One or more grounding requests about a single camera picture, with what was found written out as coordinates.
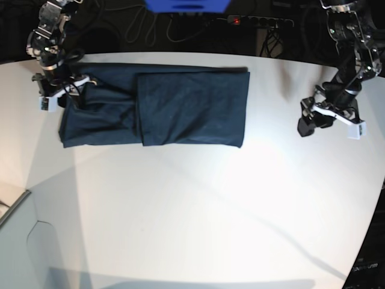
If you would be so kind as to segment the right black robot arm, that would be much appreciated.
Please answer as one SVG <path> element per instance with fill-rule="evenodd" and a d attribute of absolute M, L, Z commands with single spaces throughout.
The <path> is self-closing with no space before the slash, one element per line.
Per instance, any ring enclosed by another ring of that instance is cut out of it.
<path fill-rule="evenodd" d="M 87 83 L 96 82 L 88 75 L 72 70 L 85 52 L 78 48 L 67 52 L 64 41 L 74 32 L 70 25 L 82 1 L 46 1 L 39 10 L 39 23 L 28 36 L 26 53 L 35 58 L 41 68 L 32 76 L 39 91 L 39 106 L 43 111 L 55 111 L 71 102 L 82 105 L 82 91 Z"/>

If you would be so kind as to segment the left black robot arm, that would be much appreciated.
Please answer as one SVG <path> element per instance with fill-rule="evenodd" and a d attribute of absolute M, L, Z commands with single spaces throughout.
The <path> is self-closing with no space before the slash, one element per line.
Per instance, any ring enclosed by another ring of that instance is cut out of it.
<path fill-rule="evenodd" d="M 301 100 L 297 131 L 308 137 L 338 120 L 347 125 L 348 138 L 359 140 L 367 125 L 360 118 L 356 97 L 362 83 L 382 71 L 379 46 L 384 32 L 374 27 L 367 1 L 321 1 L 320 6 L 342 61 L 331 81 L 316 85 L 313 95 Z"/>

